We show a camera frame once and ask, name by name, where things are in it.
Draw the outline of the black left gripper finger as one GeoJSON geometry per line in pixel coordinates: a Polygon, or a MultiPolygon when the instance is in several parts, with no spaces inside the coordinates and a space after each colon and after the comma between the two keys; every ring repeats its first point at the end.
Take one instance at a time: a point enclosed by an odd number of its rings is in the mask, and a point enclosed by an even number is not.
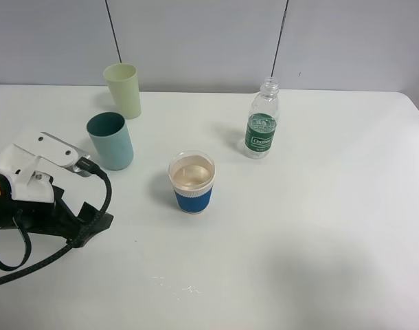
{"type": "Polygon", "coordinates": [[[67,243],[72,243],[74,248],[84,247],[95,235],[108,230],[114,216],[101,213],[92,205],[84,202],[76,217],[72,217],[67,224],[69,236],[67,243]]]}

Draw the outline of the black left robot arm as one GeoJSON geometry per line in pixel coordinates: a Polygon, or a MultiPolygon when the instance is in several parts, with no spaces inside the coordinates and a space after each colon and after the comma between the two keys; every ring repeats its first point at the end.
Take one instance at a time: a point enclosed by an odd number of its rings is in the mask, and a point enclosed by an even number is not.
{"type": "Polygon", "coordinates": [[[73,241],[99,213],[99,210],[84,202],[75,215],[63,201],[64,190],[51,185],[54,201],[16,201],[11,197],[9,181],[0,175],[0,230],[21,226],[27,233],[62,237],[73,241]]]}

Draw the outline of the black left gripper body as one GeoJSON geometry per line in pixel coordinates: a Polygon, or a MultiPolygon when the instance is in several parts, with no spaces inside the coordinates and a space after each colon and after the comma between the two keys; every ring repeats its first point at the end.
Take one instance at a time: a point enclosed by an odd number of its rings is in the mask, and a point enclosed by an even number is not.
{"type": "Polygon", "coordinates": [[[75,215],[63,201],[64,190],[54,186],[53,180],[45,180],[52,188],[52,202],[16,201],[8,179],[0,174],[0,230],[21,224],[31,233],[68,237],[67,224],[75,215]]]}

